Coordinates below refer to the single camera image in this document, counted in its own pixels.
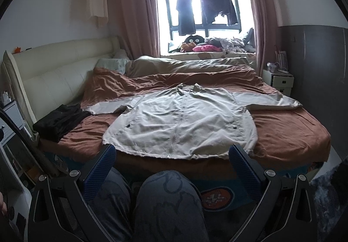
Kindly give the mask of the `beige zip jacket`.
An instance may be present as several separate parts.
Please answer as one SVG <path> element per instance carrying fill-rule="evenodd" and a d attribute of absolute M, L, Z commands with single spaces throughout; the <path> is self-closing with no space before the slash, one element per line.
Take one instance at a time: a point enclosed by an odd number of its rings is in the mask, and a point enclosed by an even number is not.
<path fill-rule="evenodd" d="M 99 102 L 86 108 L 94 115 L 120 115 L 103 134 L 126 154 L 196 160 L 228 158 L 238 144 L 248 154 L 258 141 L 251 110 L 294 110 L 301 103 L 281 93 L 237 93 L 198 84 Z"/>

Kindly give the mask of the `dark hanging clothes right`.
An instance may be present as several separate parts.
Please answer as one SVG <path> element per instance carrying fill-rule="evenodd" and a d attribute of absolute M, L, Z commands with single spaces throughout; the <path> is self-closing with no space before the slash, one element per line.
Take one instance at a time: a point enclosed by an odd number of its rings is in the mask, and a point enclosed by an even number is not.
<path fill-rule="evenodd" d="M 232 0 L 200 0 L 202 24 L 208 25 L 215 21 L 218 15 L 226 16 L 227 26 L 238 24 L 235 7 Z"/>

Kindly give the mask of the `blue orange floor rug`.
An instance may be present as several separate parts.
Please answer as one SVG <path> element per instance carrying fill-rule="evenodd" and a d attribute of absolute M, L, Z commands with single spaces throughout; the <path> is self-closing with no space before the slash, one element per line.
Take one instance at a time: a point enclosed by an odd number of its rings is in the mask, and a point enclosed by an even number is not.
<path fill-rule="evenodd" d="M 192 178 L 191 182 L 200 192 L 207 212 L 232 211 L 255 203 L 239 178 Z"/>

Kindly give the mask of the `black folded garment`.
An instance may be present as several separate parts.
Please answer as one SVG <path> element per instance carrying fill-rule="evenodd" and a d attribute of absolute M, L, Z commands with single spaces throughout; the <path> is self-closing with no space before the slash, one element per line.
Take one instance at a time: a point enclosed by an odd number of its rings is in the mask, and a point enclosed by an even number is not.
<path fill-rule="evenodd" d="M 63 136 L 89 116 L 91 113 L 82 110 L 79 104 L 73 106 L 62 104 L 34 123 L 32 129 L 40 138 L 58 143 Z"/>

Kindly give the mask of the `person's grey patterned trousers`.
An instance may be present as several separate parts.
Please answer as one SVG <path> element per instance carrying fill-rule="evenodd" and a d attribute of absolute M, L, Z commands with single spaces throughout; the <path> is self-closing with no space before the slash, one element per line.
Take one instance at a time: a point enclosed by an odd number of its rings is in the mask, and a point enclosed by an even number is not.
<path fill-rule="evenodd" d="M 89 206 L 113 241 L 209 241 L 200 193 L 175 170 L 148 177 L 134 194 L 112 168 Z"/>

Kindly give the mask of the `white bedside cabinet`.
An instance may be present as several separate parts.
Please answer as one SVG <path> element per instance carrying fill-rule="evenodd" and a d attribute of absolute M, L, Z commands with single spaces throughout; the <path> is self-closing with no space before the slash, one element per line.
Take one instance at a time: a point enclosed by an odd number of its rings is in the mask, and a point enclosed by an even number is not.
<path fill-rule="evenodd" d="M 263 81 L 271 87 L 281 92 L 286 96 L 291 95 L 291 90 L 294 84 L 294 77 L 292 74 L 286 74 L 281 72 L 272 73 L 268 70 L 263 70 Z"/>

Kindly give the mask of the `cream padded headboard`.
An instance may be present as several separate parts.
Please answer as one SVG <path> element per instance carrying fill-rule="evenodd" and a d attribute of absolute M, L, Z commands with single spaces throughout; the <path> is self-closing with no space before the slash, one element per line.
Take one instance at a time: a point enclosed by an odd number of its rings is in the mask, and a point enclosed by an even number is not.
<path fill-rule="evenodd" d="M 118 38 L 109 37 L 5 52 L 2 69 L 27 125 L 32 127 L 61 104 L 81 96 L 99 59 L 110 58 L 119 49 Z"/>

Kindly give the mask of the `light blue pillow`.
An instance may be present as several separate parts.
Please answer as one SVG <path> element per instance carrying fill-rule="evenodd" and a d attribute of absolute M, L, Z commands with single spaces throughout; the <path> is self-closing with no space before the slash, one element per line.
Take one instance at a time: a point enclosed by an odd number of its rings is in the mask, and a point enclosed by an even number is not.
<path fill-rule="evenodd" d="M 120 74 L 126 72 L 126 65 L 129 62 L 125 58 L 101 58 L 98 60 L 95 68 L 105 68 L 108 70 L 117 71 Z"/>

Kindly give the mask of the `olive green duvet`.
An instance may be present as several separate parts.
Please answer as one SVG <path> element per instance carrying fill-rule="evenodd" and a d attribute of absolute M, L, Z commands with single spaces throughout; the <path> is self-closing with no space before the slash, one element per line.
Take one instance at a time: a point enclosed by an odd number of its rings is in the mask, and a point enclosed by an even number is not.
<path fill-rule="evenodd" d="M 127 62 L 125 75 L 136 78 L 154 74 L 216 73 L 237 65 L 247 65 L 254 68 L 254 63 L 248 61 L 246 57 L 181 61 L 170 58 L 142 56 Z"/>

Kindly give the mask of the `pink cloth on sill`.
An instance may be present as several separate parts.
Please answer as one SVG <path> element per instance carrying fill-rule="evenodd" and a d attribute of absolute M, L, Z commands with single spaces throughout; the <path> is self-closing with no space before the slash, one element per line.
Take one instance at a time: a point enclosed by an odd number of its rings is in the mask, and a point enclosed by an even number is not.
<path fill-rule="evenodd" d="M 203 53 L 203 52 L 222 52 L 222 48 L 216 47 L 214 45 L 197 45 L 192 49 L 194 52 Z"/>

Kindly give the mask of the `black plush toy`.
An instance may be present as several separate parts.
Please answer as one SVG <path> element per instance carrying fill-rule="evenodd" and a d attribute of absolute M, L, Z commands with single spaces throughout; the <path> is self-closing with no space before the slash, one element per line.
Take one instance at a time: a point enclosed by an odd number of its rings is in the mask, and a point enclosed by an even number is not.
<path fill-rule="evenodd" d="M 186 37 L 184 43 L 195 43 L 196 45 L 204 43 L 205 39 L 204 37 L 200 36 L 200 35 L 190 35 L 188 37 Z"/>

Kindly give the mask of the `dark hanging coat left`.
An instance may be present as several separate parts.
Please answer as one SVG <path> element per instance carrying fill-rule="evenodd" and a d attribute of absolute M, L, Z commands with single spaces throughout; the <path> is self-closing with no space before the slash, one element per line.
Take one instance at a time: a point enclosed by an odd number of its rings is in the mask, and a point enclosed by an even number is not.
<path fill-rule="evenodd" d="M 176 10 L 178 11 L 178 33 L 180 36 L 196 33 L 192 0 L 177 0 Z"/>

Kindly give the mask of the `left pink curtain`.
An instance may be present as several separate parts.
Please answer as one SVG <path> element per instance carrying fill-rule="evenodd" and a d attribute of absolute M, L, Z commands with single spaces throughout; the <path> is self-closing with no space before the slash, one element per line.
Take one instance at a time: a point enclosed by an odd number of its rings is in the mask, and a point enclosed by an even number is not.
<path fill-rule="evenodd" d="M 116 0 L 120 35 L 132 59 L 160 56 L 157 0 Z"/>

